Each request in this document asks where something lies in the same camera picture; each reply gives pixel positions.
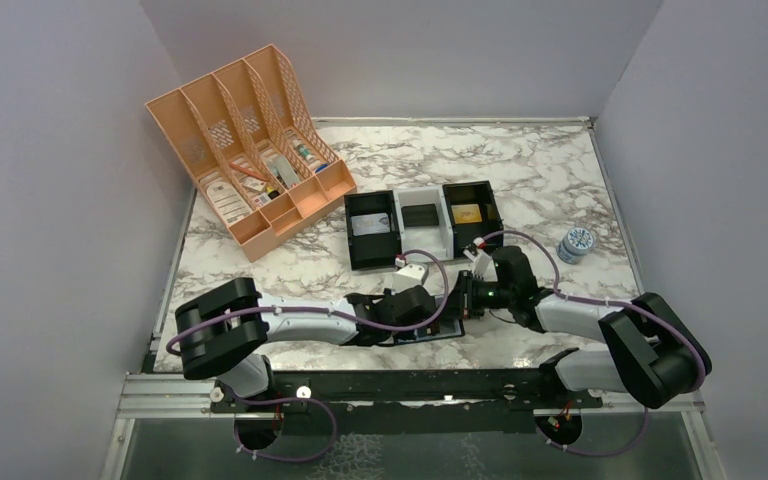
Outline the black leather card holder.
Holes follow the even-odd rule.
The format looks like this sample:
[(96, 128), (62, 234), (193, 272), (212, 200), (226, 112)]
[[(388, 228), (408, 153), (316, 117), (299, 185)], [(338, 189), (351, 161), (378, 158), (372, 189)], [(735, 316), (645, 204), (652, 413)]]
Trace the black leather card holder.
[(459, 338), (465, 335), (463, 321), (459, 318), (438, 318), (433, 323), (408, 332), (395, 333), (394, 345), (407, 345)]

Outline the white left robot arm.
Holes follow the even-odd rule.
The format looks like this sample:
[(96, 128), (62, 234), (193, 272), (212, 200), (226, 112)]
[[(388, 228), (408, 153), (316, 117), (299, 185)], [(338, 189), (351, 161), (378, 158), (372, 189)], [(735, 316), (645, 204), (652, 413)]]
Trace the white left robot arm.
[(305, 341), (376, 346), (433, 323), (445, 305), (444, 295), (433, 296), (421, 285), (313, 302), (263, 294), (252, 278), (240, 277), (180, 306), (178, 333), (166, 350), (181, 359), (186, 379), (215, 378), (258, 411), (273, 401), (275, 387), (259, 347)]

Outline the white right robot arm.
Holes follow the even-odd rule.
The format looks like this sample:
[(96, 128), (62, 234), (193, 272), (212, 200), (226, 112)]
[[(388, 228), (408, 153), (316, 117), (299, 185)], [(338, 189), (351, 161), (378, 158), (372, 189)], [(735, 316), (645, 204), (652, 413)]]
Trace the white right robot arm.
[(549, 406), (564, 405), (577, 391), (601, 390), (627, 393), (657, 409), (697, 390), (712, 371), (705, 349), (658, 294), (628, 301), (575, 297), (540, 286), (517, 246), (492, 253), (471, 246), (464, 255), (472, 268), (458, 275), (448, 297), (457, 317), (505, 310), (531, 331), (596, 342), (594, 350), (573, 349), (541, 364), (537, 393)]

